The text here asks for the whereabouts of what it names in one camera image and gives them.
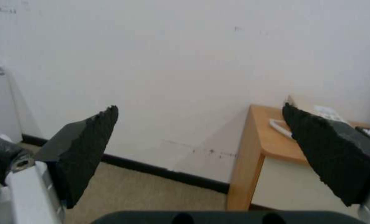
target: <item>desk leg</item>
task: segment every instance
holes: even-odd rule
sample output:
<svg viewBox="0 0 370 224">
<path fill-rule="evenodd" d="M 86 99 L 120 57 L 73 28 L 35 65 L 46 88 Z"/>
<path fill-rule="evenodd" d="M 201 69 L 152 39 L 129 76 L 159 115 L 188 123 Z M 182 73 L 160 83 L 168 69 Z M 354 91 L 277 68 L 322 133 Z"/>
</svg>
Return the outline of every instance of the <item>desk leg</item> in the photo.
<svg viewBox="0 0 370 224">
<path fill-rule="evenodd" d="M 242 134 L 242 141 L 227 196 L 227 210 L 249 209 L 257 186 L 265 156 L 256 130 L 252 111 L 249 110 Z"/>
</svg>

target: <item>screw hole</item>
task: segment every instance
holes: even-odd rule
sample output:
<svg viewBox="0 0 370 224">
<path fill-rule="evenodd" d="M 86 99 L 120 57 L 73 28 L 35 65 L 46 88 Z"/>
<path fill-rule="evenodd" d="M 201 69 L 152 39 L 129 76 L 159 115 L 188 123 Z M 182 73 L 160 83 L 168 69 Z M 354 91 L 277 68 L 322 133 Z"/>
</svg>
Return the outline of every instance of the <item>screw hole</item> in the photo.
<svg viewBox="0 0 370 224">
<path fill-rule="evenodd" d="M 193 218 L 188 213 L 179 213 L 176 215 L 171 224 L 194 224 Z"/>
<path fill-rule="evenodd" d="M 24 161 L 22 161 L 22 162 L 19 162 L 16 166 L 17 166 L 17 167 L 23 167 L 23 166 L 26 166 L 28 163 L 29 163 L 29 161 L 24 160 Z"/>
<path fill-rule="evenodd" d="M 268 213 L 262 219 L 263 224 L 286 224 L 282 217 L 276 213 Z"/>
</svg>

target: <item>black cloth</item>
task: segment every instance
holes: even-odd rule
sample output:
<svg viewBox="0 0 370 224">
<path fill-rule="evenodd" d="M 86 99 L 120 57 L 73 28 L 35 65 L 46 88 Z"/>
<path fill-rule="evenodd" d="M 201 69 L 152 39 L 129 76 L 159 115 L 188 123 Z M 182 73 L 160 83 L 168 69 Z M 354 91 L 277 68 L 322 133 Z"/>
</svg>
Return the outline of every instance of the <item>black cloth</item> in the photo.
<svg viewBox="0 0 370 224">
<path fill-rule="evenodd" d="M 33 153 L 14 143 L 0 139 L 0 184 L 5 186 L 5 178 L 10 171 L 12 162 L 25 155 L 33 156 Z"/>
<path fill-rule="evenodd" d="M 346 206 L 362 203 L 370 191 L 370 139 L 346 123 L 312 115 L 287 103 L 282 113 L 293 139 L 320 180 Z"/>
<path fill-rule="evenodd" d="M 35 155 L 47 164 L 58 197 L 73 208 L 94 175 L 118 119 L 116 106 L 65 125 Z"/>
</svg>

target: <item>carpet floor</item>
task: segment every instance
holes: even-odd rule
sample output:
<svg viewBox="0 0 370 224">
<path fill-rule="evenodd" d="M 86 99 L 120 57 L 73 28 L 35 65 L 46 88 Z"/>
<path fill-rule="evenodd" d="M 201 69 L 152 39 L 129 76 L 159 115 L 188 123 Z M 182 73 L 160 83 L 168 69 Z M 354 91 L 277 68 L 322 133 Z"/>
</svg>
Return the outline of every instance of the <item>carpet floor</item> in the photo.
<svg viewBox="0 0 370 224">
<path fill-rule="evenodd" d="M 213 190 L 100 163 L 77 205 L 66 211 L 65 223 L 90 223 L 123 210 L 224 210 L 225 199 Z"/>
</svg>

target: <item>desk top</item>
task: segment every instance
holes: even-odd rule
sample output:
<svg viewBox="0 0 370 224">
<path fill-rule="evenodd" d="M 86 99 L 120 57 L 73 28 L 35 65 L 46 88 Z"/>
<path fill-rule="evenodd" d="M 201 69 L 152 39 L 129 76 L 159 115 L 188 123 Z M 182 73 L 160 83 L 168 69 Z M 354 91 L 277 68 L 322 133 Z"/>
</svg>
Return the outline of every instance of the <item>desk top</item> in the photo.
<svg viewBox="0 0 370 224">
<path fill-rule="evenodd" d="M 266 156 L 299 164 L 309 165 L 297 142 L 289 139 L 269 125 L 269 119 L 283 119 L 278 108 L 251 105 L 250 111 L 256 124 L 262 152 Z M 364 123 L 351 122 L 352 126 L 368 127 Z"/>
</svg>

